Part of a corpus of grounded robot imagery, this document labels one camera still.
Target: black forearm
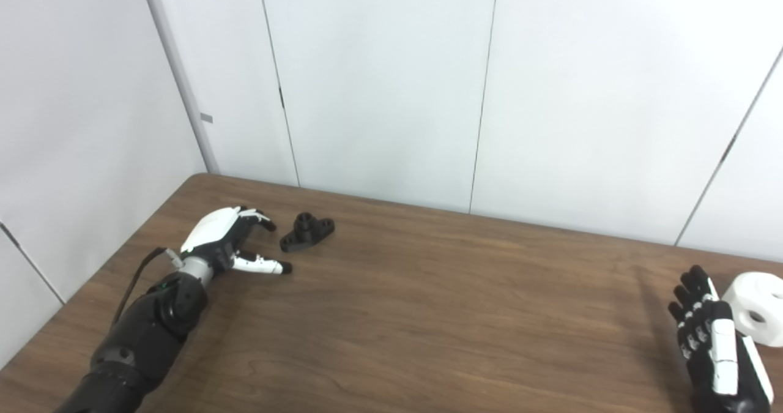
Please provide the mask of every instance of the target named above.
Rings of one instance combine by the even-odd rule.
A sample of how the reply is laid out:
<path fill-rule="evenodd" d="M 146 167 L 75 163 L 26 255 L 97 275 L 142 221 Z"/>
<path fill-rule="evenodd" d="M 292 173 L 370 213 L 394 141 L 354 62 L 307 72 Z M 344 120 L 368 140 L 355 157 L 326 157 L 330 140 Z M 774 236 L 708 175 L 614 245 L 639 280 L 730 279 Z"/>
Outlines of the black forearm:
<path fill-rule="evenodd" d="M 90 370 L 55 413 L 132 413 L 163 382 L 207 302 L 185 273 L 160 280 L 111 327 Z"/>

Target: prosthetic hand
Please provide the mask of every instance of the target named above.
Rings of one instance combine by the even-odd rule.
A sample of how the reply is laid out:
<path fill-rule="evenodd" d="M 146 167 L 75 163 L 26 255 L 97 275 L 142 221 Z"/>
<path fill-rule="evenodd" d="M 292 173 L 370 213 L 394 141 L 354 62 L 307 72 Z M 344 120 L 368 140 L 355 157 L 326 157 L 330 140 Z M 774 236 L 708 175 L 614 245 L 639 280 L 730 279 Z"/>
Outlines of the prosthetic hand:
<path fill-rule="evenodd" d="M 735 330 L 732 307 L 718 298 L 713 280 L 693 266 L 674 288 L 669 313 L 687 360 L 696 413 L 769 413 L 774 394 L 752 338 Z"/>
<path fill-rule="evenodd" d="M 260 210 L 218 209 L 202 218 L 182 246 L 181 255 L 158 248 L 142 261 L 123 296 L 109 333 L 90 360 L 90 370 L 55 413 L 132 413 L 163 382 L 188 334 L 207 305 L 207 286 L 230 269 L 291 273 L 291 265 L 240 246 L 254 226 L 274 231 Z M 154 284 L 123 312 L 144 266 L 159 254 L 171 257 L 176 271 Z"/>
<path fill-rule="evenodd" d="M 256 273 L 291 273 L 291 263 L 265 259 L 261 255 L 240 250 L 253 226 L 268 231 L 277 229 L 260 210 L 227 207 L 213 210 L 196 224 L 182 244 L 182 260 L 206 262 L 215 273 L 230 269 Z"/>

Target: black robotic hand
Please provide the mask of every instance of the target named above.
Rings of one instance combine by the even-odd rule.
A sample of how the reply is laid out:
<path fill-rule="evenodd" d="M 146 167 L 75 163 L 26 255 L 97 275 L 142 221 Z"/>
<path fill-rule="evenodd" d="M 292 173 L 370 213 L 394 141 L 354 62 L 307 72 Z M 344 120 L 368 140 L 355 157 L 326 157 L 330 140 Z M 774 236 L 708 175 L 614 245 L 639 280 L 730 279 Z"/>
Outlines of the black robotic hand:
<path fill-rule="evenodd" d="M 752 338 L 735 330 L 732 307 L 719 300 L 713 280 L 693 266 L 674 288 L 669 313 L 687 360 L 696 413 L 769 413 L 772 385 Z"/>

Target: white robotic hand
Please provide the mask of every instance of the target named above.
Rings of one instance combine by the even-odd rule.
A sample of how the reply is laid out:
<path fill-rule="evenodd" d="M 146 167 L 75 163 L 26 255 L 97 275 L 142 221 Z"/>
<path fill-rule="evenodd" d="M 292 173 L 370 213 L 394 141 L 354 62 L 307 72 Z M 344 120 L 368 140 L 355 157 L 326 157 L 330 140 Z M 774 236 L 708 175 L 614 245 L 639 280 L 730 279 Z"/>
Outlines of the white robotic hand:
<path fill-rule="evenodd" d="M 230 269 L 254 273 L 291 273 L 291 263 L 265 259 L 240 249 L 255 225 L 269 231 L 277 229 L 260 210 L 246 207 L 225 207 L 205 215 L 182 244 L 182 267 L 192 270 L 208 268 L 212 270 L 208 274 L 209 278 L 214 273 Z"/>
<path fill-rule="evenodd" d="M 688 361 L 696 413 L 769 413 L 772 385 L 755 343 L 735 330 L 732 307 L 719 300 L 713 280 L 693 266 L 674 288 L 669 312 Z"/>

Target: black cable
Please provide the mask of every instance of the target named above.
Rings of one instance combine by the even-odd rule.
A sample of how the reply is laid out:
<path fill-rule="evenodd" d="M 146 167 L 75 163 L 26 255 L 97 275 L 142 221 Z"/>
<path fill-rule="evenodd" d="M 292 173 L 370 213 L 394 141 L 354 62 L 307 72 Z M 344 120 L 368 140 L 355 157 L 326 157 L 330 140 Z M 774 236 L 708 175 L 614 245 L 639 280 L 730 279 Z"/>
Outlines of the black cable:
<path fill-rule="evenodd" d="M 114 326 L 115 323 L 117 323 L 117 320 L 120 319 L 120 315 L 122 315 L 122 311 L 125 309 L 125 304 L 128 302 L 128 299 L 131 297 L 131 292 L 133 291 L 133 288 L 136 285 L 136 282 L 139 281 L 139 277 L 142 276 L 142 271 L 144 271 L 144 268 L 149 264 L 149 262 L 152 262 L 153 259 L 160 254 L 163 254 L 166 251 L 166 248 L 158 247 L 152 250 L 151 253 L 147 254 L 147 256 L 142 260 L 139 267 L 136 269 L 136 272 L 133 274 L 133 278 L 131 279 L 131 282 L 128 284 L 128 289 L 125 290 L 125 295 L 122 296 L 122 299 L 120 300 L 120 305 L 117 307 L 117 312 L 114 313 L 114 318 L 111 321 L 111 325 Z"/>

